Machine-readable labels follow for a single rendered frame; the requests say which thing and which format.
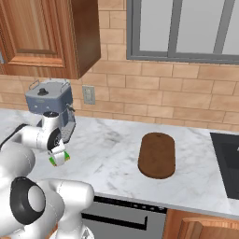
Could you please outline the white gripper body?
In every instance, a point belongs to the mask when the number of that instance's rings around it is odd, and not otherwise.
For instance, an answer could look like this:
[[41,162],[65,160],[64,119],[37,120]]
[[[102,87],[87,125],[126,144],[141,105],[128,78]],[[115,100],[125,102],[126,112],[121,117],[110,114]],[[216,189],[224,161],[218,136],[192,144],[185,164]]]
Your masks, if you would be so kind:
[[59,145],[49,152],[49,161],[53,166],[61,166],[69,160],[69,154],[65,151],[64,145]]

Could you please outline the green sponge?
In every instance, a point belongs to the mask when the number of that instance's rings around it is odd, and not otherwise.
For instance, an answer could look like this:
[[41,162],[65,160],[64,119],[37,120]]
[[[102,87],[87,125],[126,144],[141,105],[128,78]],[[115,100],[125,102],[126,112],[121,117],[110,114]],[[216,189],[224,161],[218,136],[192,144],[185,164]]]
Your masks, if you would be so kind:
[[50,152],[49,151],[49,161],[53,166],[61,166],[70,159],[69,154],[64,151]]

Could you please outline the brown oval cutting board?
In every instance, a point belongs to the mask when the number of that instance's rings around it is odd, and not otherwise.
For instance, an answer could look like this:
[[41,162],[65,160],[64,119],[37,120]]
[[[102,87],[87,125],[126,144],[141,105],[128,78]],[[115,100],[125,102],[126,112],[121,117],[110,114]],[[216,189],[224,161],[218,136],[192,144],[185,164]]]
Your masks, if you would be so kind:
[[138,169],[150,178],[170,177],[176,170],[175,140],[168,134],[145,134],[141,141]]

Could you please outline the grey-blue coffee machine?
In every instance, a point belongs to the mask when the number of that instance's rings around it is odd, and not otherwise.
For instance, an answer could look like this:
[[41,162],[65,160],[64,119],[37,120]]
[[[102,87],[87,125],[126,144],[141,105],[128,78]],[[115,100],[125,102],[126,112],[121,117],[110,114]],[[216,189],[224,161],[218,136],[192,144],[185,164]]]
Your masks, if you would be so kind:
[[59,114],[63,142],[67,144],[76,127],[70,81],[58,78],[36,80],[29,86],[25,98],[29,111],[34,114],[43,115],[47,111]]

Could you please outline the grey dishwasher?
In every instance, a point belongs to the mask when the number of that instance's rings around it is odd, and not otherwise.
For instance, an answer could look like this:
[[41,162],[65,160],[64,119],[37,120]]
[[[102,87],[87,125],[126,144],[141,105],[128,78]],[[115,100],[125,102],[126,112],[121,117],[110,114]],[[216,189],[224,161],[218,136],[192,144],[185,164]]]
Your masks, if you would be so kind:
[[95,239],[162,239],[167,209],[95,196],[82,213]]

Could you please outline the wooden base cupboard door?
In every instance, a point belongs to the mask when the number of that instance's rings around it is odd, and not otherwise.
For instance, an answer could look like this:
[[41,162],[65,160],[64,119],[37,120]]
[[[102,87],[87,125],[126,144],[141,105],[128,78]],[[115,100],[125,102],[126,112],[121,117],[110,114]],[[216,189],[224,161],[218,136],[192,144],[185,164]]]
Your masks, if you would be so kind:
[[162,239],[239,239],[239,219],[168,209]]

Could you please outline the black hob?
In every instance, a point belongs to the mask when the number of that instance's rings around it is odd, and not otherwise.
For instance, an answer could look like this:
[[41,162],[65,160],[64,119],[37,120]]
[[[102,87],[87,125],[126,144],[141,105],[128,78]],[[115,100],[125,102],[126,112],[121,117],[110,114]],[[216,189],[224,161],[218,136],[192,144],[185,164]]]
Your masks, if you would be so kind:
[[239,135],[210,134],[227,197],[239,200]]

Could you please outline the grey-framed window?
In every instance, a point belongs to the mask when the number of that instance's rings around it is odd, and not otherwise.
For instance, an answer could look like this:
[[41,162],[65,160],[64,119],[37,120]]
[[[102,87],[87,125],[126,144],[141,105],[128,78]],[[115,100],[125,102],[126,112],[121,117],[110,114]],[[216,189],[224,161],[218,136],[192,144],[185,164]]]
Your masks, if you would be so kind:
[[239,0],[127,0],[127,58],[239,65]]

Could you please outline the grey wall socket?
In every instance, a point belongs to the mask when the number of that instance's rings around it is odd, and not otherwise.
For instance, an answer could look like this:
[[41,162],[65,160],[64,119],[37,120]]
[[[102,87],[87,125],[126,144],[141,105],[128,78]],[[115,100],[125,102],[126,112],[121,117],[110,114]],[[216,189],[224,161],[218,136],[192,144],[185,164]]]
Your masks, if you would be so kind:
[[93,86],[82,86],[84,103],[86,105],[94,105],[95,104],[95,91]]

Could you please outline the wooden wall cupboard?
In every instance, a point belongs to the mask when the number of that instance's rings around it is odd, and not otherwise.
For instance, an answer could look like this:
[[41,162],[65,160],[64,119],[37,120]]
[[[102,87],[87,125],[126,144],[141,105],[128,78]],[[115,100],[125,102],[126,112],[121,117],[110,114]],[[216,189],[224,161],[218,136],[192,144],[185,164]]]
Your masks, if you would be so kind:
[[65,67],[20,66],[1,63],[0,74],[79,79],[101,58],[97,0],[69,0],[67,21],[61,25]]

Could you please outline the wooden wall cupboard door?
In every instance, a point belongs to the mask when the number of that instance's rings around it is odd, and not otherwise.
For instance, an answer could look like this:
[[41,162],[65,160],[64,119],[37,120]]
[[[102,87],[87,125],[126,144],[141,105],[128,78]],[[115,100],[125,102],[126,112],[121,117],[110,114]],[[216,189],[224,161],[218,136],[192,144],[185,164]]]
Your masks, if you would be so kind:
[[65,67],[61,25],[69,0],[0,0],[1,63]]

